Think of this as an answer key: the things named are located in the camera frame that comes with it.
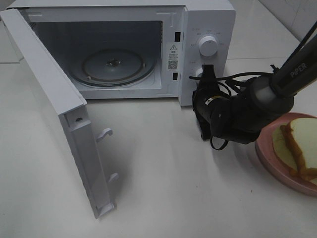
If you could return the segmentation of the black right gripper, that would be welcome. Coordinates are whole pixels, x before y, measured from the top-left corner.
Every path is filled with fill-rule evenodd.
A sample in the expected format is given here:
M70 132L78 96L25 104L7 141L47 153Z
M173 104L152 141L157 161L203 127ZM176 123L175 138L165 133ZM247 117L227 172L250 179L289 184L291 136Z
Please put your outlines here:
M193 92L193 111L202 140L211 139L211 129L229 129L232 124L232 95L228 86L215 80L213 64L202 65L202 78Z

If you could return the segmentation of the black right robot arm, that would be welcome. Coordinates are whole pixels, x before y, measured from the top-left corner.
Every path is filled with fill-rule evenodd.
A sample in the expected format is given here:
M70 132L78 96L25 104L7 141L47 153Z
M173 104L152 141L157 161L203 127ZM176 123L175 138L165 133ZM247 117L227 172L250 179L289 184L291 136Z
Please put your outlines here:
M249 76L245 82L239 76ZM197 89L193 92L193 110L203 140L217 137L248 144L261 130L289 112L294 96L317 79L317 38L313 37L281 68L273 73L246 72L217 78L213 65L203 65Z

